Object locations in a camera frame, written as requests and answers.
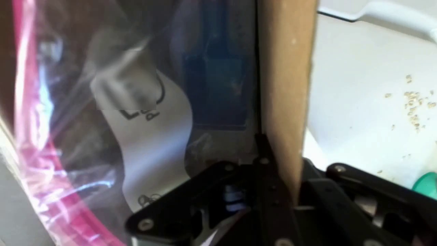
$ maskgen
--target pink strip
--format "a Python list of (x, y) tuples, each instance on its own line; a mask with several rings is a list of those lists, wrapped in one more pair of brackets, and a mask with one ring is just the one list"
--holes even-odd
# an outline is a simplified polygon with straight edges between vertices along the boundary
[(13, 0), (17, 54), (14, 83), (14, 137), (21, 180), (31, 204), (57, 245), (121, 246), (73, 192), (50, 137), (43, 136), (50, 115), (39, 98), (34, 20), (36, 0)]

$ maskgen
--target cardboard panel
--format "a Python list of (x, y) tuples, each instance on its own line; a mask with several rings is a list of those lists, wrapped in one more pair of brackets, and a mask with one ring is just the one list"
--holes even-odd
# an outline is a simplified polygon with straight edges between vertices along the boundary
[(259, 0), (262, 119), (296, 199), (315, 28), (315, 0)]

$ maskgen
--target green object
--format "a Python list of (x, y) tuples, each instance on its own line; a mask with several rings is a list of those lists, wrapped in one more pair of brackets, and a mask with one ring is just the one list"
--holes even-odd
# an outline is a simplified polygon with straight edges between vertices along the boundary
[(437, 174), (427, 173), (413, 184), (412, 191), (437, 200)]

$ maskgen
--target white surface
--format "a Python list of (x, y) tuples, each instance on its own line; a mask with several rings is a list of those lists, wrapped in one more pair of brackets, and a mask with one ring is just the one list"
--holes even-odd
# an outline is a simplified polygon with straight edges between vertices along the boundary
[(53, 242), (29, 207), (24, 192), (5, 167), (6, 162), (13, 162), (13, 154), (2, 128), (0, 118), (0, 246), (50, 246)]
[(435, 66), (432, 43), (319, 16), (308, 115), (313, 141), (304, 156), (319, 159), (315, 143), (324, 155), (315, 166), (342, 162), (405, 188), (437, 171)]

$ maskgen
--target white label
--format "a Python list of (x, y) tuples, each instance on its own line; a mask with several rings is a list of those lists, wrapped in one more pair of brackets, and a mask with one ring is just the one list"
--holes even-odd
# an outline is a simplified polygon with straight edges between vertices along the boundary
[(176, 84), (136, 57), (111, 78), (94, 81), (91, 91), (118, 141), (122, 195), (132, 212), (188, 180), (192, 113)]

